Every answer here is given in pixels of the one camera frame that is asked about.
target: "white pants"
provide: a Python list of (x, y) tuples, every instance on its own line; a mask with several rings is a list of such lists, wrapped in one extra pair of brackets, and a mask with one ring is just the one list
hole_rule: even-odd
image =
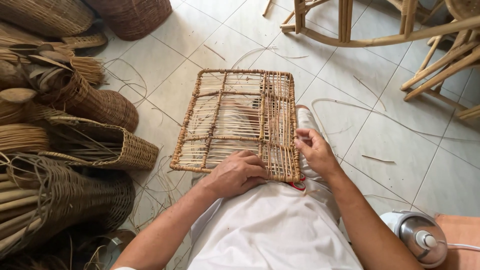
[[(297, 127), (315, 129), (318, 133), (322, 135), (323, 138), (326, 139), (326, 135), (323, 134), (318, 128), (318, 125), (315, 122), (313, 114), (310, 110), (304, 108), (297, 109), (297, 122)], [(338, 223), (340, 219), (340, 211), (338, 209), (338, 205), (335, 202), (335, 198), (333, 197), (333, 194), (330, 190), (330, 186), (308, 166), (307, 160), (302, 154), (300, 154), (300, 172), (303, 173), (306, 178), (303, 181), (306, 187), (306, 191), (316, 190), (315, 192), (309, 193), (308, 196), (325, 204), (330, 210), (332, 219)], [(201, 176), (203, 176), (203, 174), (196, 175), (194, 173), (193, 180), (197, 180)], [(202, 231), (202, 228), (215, 214), (218, 207), (221, 205), (222, 200), (223, 199), (218, 199), (215, 203), (213, 203), (213, 205), (209, 209), (207, 209), (207, 211), (205, 211), (192, 225), (192, 243), (197, 239), (199, 233)]]

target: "rattan chair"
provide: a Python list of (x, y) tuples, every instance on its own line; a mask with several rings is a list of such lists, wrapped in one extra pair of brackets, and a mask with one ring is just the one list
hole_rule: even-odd
[[(480, 15), (480, 0), (445, 0), (445, 2), (449, 12), (454, 16), (455, 21), (467, 20)], [(440, 94), (445, 79), (461, 70), (472, 68), (480, 64), (480, 39), (478, 35), (478, 27), (458, 32), (451, 49), (441, 59), (427, 67), (428, 62), (432, 58), (441, 39), (442, 35), (429, 40), (429, 42), (433, 41), (433, 43), (427, 57), (415, 76), (405, 82), (400, 89), (402, 91), (409, 90), (415, 83), (441, 68), (442, 70), (419, 87), (413, 89), (405, 96), (404, 100), (409, 101), (421, 93), (427, 93), (458, 109), (459, 112), (457, 113), (457, 116), (461, 119), (478, 117), (480, 116), (480, 105), (468, 109), (458, 102)]]
[[(389, 0), (395, 3), (397, 8), (402, 11), (402, 20), (399, 34), (371, 39), (350, 40), (353, 0), (339, 0), (338, 38), (333, 38), (322, 35), (305, 26), (305, 15), (307, 14), (307, 12), (313, 7), (321, 5), (328, 1), (329, 0), (294, 0), (294, 11), (288, 16), (288, 18), (283, 22), (283, 24), (280, 25), (282, 32), (295, 32), (295, 34), (302, 33), (311, 39), (314, 39), (321, 43), (325, 43), (327, 45), (352, 48), (392, 45), (480, 27), (480, 15), (475, 15), (464, 19), (458, 19), (458, 21), (452, 22), (450, 24), (444, 24), (413, 31), (415, 13), (417, 12), (417, 10), (423, 10), (418, 5), (418, 0)], [(430, 14), (435, 10), (435, 8), (439, 7), (435, 6), (432, 11), (423, 12)], [(295, 15), (295, 22), (289, 24), (288, 22), (293, 17), (293, 15)]]

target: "rattan crossbar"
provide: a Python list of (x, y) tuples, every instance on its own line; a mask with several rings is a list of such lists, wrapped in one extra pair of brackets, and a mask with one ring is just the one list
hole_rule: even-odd
[(210, 173), (236, 150), (266, 164), (269, 180), (300, 179), (292, 74), (204, 69), (198, 73), (170, 168)]

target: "rattan frame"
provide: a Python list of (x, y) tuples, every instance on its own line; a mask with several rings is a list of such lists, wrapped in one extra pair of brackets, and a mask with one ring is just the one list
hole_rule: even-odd
[[(230, 80), (231, 76), (235, 76), (237, 79)], [(244, 86), (253, 87), (253, 89), (259, 91), (245, 91)], [(210, 97), (210, 99), (199, 101), (200, 98), (205, 97)], [(216, 102), (210, 101), (213, 98), (216, 98)], [(219, 117), (220, 110), (228, 110), (232, 101), (236, 100), (245, 101), (245, 105), (238, 105), (246, 111), (245, 115), (258, 117), (258, 125), (249, 124), (249, 132), (255, 135), (253, 137), (226, 135), (228, 131), (222, 131), (217, 125), (218, 122), (229, 123), (231, 128), (241, 130), (239, 133), (245, 132), (246, 125), (243, 126), (243, 122), (228, 122), (228, 119), (222, 120)], [(257, 103), (257, 106), (250, 106), (253, 103)], [(204, 113), (199, 112), (206, 110), (203, 109), (203, 106), (206, 106), (205, 104), (210, 104), (211, 110), (214, 111), (213, 117), (208, 123), (203, 123), (208, 115), (203, 119), (199, 117), (204, 115)], [(207, 132), (200, 135), (191, 135), (192, 132), (202, 130), (198, 128), (200, 126), (206, 127), (207, 129), (203, 131)], [(221, 153), (228, 153), (228, 155), (215, 156), (212, 154), (211, 149), (214, 148), (211, 147), (212, 141), (233, 140), (238, 142), (238, 146), (231, 148), (240, 150), (242, 147), (248, 146), (247, 149), (256, 152), (262, 158), (267, 166), (269, 180), (297, 182), (300, 180), (300, 166), (299, 151), (293, 144), (293, 140), (298, 138), (296, 129), (297, 117), (292, 74), (265, 70), (204, 69), (198, 73), (177, 146), (172, 155), (170, 168), (179, 171), (210, 173), (212, 166), (216, 166), (215, 164), (220, 163), (229, 155), (227, 151)], [(182, 165), (187, 162), (183, 161), (182, 157), (190, 155), (188, 154), (190, 151), (185, 146), (186, 142), (192, 144), (190, 149), (195, 149), (195, 147), (204, 149), (201, 162), (200, 159), (197, 159), (198, 161), (195, 164)]]

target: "person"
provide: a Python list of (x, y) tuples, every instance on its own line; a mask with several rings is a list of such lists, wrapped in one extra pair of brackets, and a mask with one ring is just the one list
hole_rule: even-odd
[(315, 192), (267, 182), (260, 158), (233, 152), (141, 231), (112, 269), (163, 269), (190, 229), (189, 270), (422, 269), (344, 173), (307, 107), (297, 105), (297, 119), (300, 171)]

